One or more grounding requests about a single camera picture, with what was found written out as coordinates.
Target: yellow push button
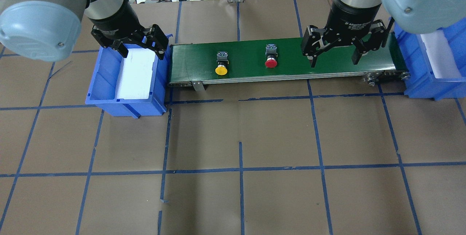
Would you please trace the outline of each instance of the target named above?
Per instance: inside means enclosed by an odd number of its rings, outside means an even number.
[[[226,73],[228,73],[228,70],[226,69],[225,66],[218,65],[218,67],[215,69],[215,73],[217,73],[217,75],[223,76]]]

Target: conveyor belt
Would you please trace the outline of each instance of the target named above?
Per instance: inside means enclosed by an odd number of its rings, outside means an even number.
[[[278,46],[278,66],[273,69],[264,65],[265,46],[268,43]],[[169,85],[315,79],[406,70],[393,34],[385,48],[370,51],[361,58],[358,65],[353,65],[351,61],[354,47],[340,47],[320,55],[316,67],[311,68],[308,59],[301,54],[300,45],[301,38],[174,45]],[[215,73],[218,51],[228,52],[230,64],[224,76]]]

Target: brown floor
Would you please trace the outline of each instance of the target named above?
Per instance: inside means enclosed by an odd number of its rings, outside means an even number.
[[[321,21],[305,6],[325,0],[296,1],[301,23]],[[276,3],[288,23],[260,14]],[[241,39],[300,35],[293,0],[241,7]],[[176,32],[178,3],[135,9]],[[225,33],[196,25],[214,14]],[[465,99],[296,80],[175,89],[163,116],[112,117],[84,105],[89,28],[53,66],[0,55],[0,235],[466,234]],[[236,7],[183,3],[178,37],[236,40]]]

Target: red push button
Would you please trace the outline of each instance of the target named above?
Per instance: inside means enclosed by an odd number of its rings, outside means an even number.
[[[265,61],[265,66],[268,68],[275,68],[277,66],[278,62],[274,58],[268,58],[267,61]]]

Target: grid line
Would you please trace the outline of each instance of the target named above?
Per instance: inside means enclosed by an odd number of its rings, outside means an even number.
[[[392,164],[354,164],[354,165],[324,165],[325,169],[367,169],[367,168],[393,168],[399,167],[398,163]],[[447,167],[466,166],[466,162],[414,162],[403,163],[403,167]],[[243,172],[254,171],[299,171],[320,170],[320,166],[285,166],[285,167],[243,167]],[[196,170],[148,170],[148,171],[112,171],[92,172],[91,176],[121,176],[121,175],[157,175],[157,174],[202,174],[218,172],[239,172],[240,168],[212,168]],[[21,173],[19,177],[63,177],[63,176],[87,176],[87,172],[54,172],[54,173]],[[15,177],[15,174],[0,174],[0,178]]]
[[[383,96],[383,90],[380,84],[378,85],[378,89],[380,92],[380,98],[382,99],[383,109],[385,110],[385,114],[387,117],[388,126],[390,128],[391,138],[393,140],[393,145],[395,147],[396,156],[398,157],[398,164],[401,170],[401,176],[403,177],[404,187],[406,189],[406,195],[408,195],[411,212],[414,218],[414,224],[416,225],[416,230],[418,231],[418,235],[422,235],[421,226],[419,225],[418,215],[416,213],[414,202],[412,200],[411,190],[408,184],[408,179],[406,178],[406,172],[404,171],[403,160],[401,159],[401,155],[398,150],[398,142],[396,141],[395,131],[393,129],[393,124],[391,124],[390,113],[388,111],[387,103],[385,101],[385,97]]]
[[[47,76],[48,79],[47,79],[47,82],[45,83],[44,90],[42,91],[42,96],[40,97],[39,107],[42,106],[42,103],[44,101],[45,93],[47,92],[48,84],[50,83],[50,75],[52,74],[52,72],[54,70],[54,67],[55,67],[55,63],[53,63],[52,66],[50,67],[50,72],[48,73],[48,76]],[[23,166],[24,159],[26,157],[26,153],[28,152],[28,147],[29,147],[29,144],[31,142],[31,138],[32,138],[32,134],[34,132],[35,124],[37,123],[37,119],[39,117],[39,112],[40,112],[40,109],[38,109],[37,112],[35,113],[34,121],[32,122],[31,130],[29,131],[28,140],[26,141],[26,144],[25,144],[24,150],[23,150],[23,154],[21,155],[21,160],[20,160],[20,163],[18,165],[18,169],[16,170],[15,179],[13,180],[13,184],[11,185],[11,189],[10,189],[10,193],[8,195],[7,203],[5,204],[5,208],[3,210],[3,214],[2,214],[2,217],[0,219],[0,232],[1,232],[1,229],[3,227],[3,223],[5,222],[5,218],[6,218],[7,212],[8,212],[8,207],[10,207],[11,199],[13,198],[13,192],[15,191],[16,183],[18,181],[18,178],[19,178],[19,175],[20,175],[20,172],[21,172],[21,168]]]
[[[11,107],[11,108],[0,108],[0,111],[20,111],[24,109],[73,109],[73,108],[95,108],[94,104],[86,105],[64,105],[64,106],[38,106],[38,107]]]
[[[319,155],[319,167],[321,171],[321,180],[322,180],[322,188],[323,188],[323,198],[325,202],[325,211],[327,213],[327,222],[328,222],[328,232],[330,235],[333,235],[333,227],[332,227],[332,219],[330,214],[330,205],[328,203],[328,193],[327,193],[327,183],[325,181],[325,166],[323,163],[322,158],[322,150],[320,145],[320,138],[319,138],[319,128],[317,127],[317,118],[316,118],[316,109],[314,105],[314,99],[312,94],[312,88],[309,80],[308,83],[308,91],[309,91],[309,100],[311,101],[311,112],[312,112],[312,122],[314,125],[314,132],[316,134],[316,144],[317,144],[317,153]]]
[[[240,217],[241,217],[241,235],[245,235],[244,223],[244,180],[243,180],[243,142],[239,143],[240,154]]]
[[[90,183],[90,177],[92,173],[92,167],[94,166],[94,159],[95,159],[95,147],[97,147],[98,141],[99,141],[99,136],[100,136],[100,129],[102,128],[102,122],[103,122],[103,109],[102,112],[100,113],[100,119],[99,119],[99,124],[97,127],[97,132],[95,133],[95,141],[94,141],[94,147],[92,149],[92,154],[90,156],[90,162],[89,162],[89,168],[88,172],[86,174],[86,184],[84,185],[84,191],[83,191],[83,199],[81,200],[81,206],[79,209],[79,215],[78,215],[78,222],[76,225],[76,233],[75,235],[79,235],[80,227],[81,227],[81,221],[83,220],[83,213],[84,213],[84,206],[86,205],[86,198],[87,198],[87,192],[89,189],[89,183]]]
[[[456,101],[456,106],[458,106],[459,113],[461,114],[461,117],[463,118],[463,122],[466,125],[466,116],[465,116],[465,113],[463,112],[463,108],[461,107],[461,103],[459,102],[458,99],[455,99],[455,101]]]
[[[163,170],[162,170],[162,180],[160,183],[160,201],[165,203],[165,178],[167,172],[167,163],[168,163],[168,147],[170,144],[170,129],[171,129],[171,112],[172,109],[168,110],[168,121],[167,121],[167,132],[165,134],[165,151],[163,153]],[[159,211],[158,219],[157,219],[157,227],[158,227],[158,234],[160,234],[160,230],[162,228],[162,210]]]
[[[303,29],[301,28],[301,18],[299,17],[298,3],[296,3],[296,0],[293,0],[293,3],[295,4],[296,19],[298,20],[299,36],[302,38]]]
[[[0,51],[0,59],[2,58],[3,53],[5,53],[5,49],[6,49],[6,47],[3,46],[3,48],[2,48],[1,51]]]
[[[179,2],[179,5],[178,5],[178,16],[177,16],[177,20],[176,20],[176,36],[175,36],[175,44],[178,44],[178,34],[179,34],[179,22],[180,22],[180,19],[181,19],[181,5],[183,4],[182,1]]]

